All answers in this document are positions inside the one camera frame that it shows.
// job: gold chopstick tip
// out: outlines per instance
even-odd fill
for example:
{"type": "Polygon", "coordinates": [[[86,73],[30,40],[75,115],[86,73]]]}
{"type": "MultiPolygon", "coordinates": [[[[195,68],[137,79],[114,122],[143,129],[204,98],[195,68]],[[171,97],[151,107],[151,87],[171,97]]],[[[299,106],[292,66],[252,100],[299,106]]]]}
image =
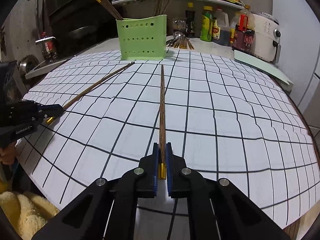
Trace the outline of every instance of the gold chopstick tip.
{"type": "Polygon", "coordinates": [[[158,179],[167,179],[167,168],[165,163],[159,164],[158,179]]]}
{"type": "Polygon", "coordinates": [[[47,124],[50,125],[53,123],[53,121],[55,120],[55,118],[51,117],[47,120],[47,124]]]}

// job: kitchen counter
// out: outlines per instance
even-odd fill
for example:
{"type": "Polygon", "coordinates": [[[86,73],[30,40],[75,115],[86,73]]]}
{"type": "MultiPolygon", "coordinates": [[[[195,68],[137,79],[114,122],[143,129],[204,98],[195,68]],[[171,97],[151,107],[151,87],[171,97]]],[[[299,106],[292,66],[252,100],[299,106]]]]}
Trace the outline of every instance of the kitchen counter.
{"type": "MultiPolygon", "coordinates": [[[[24,98],[64,105],[131,62],[121,61],[119,50],[101,51],[115,42],[106,41],[59,66],[24,98]]],[[[118,178],[151,153],[150,142],[158,141],[159,131],[159,64],[168,86],[167,141],[190,168],[206,178],[230,179],[281,228],[319,199],[312,138],[287,95],[266,74],[229,58],[184,49],[168,49],[162,61],[135,62],[53,124],[41,125],[19,142],[21,165],[57,207],[66,206],[98,177],[118,178]]],[[[162,239],[167,232],[173,201],[154,201],[139,201],[141,239],[162,239]],[[155,221],[158,227],[150,224],[155,221]],[[148,226],[153,228],[149,233],[148,226]]],[[[186,202],[178,206],[186,215],[186,202]]],[[[188,225],[185,216],[176,219],[188,225]]],[[[188,233],[183,227],[176,228],[175,238],[188,233]]]]}
{"type": "MultiPolygon", "coordinates": [[[[167,40],[170,40],[170,39],[172,39],[172,36],[167,36],[167,40]]],[[[231,49],[231,47],[221,46],[214,42],[201,41],[199,38],[190,39],[190,41],[192,46],[195,48],[192,51],[207,53],[207,54],[214,54],[214,55],[219,55],[221,57],[234,59],[233,50],[231,49]]],[[[118,38],[104,41],[98,44],[97,46],[86,50],[85,52],[83,52],[83,54],[105,52],[108,50],[116,50],[116,49],[120,49],[118,38]]]]}

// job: yellow bottle cap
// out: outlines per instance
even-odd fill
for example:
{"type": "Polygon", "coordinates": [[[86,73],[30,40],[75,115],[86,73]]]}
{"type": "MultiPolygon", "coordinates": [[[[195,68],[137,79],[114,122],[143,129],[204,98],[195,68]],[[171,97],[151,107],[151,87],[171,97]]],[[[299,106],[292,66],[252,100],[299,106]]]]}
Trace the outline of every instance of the yellow bottle cap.
{"type": "Polygon", "coordinates": [[[203,9],[204,10],[208,10],[208,11],[212,11],[212,7],[211,6],[204,6],[203,9]]]}

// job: white rice cooker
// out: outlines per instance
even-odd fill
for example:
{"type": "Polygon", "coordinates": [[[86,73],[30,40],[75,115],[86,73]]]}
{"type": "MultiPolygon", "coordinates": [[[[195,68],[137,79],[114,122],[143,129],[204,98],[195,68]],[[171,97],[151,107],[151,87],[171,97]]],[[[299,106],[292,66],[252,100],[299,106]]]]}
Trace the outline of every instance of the white rice cooker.
{"type": "Polygon", "coordinates": [[[279,23],[267,13],[253,13],[255,24],[255,38],[251,54],[265,61],[279,62],[281,45],[279,38],[279,23]]]}

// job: appliance knob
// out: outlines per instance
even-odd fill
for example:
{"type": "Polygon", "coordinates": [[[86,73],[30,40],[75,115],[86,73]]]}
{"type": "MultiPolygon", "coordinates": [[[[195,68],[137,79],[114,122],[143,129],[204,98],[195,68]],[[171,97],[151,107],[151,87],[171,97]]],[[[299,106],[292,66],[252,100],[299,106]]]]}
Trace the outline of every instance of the appliance knob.
{"type": "Polygon", "coordinates": [[[280,38],[281,33],[280,33],[280,31],[279,31],[278,29],[274,29],[274,30],[273,30],[273,35],[274,35],[276,38],[280,38]]]}

